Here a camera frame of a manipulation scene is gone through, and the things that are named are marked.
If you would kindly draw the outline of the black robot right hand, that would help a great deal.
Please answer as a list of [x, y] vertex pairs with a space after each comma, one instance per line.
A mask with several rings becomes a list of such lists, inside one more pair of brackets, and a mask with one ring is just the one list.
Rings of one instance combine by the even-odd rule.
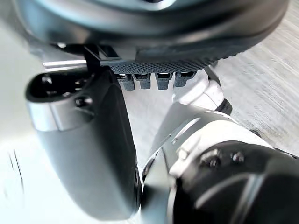
[[[299, 161], [236, 121], [214, 62], [281, 22], [286, 0], [14, 0], [25, 36], [84, 69], [36, 75], [34, 128], [74, 202], [99, 220], [138, 210], [149, 224], [295, 223]], [[169, 109], [142, 173], [123, 90], [165, 90], [207, 70]]]

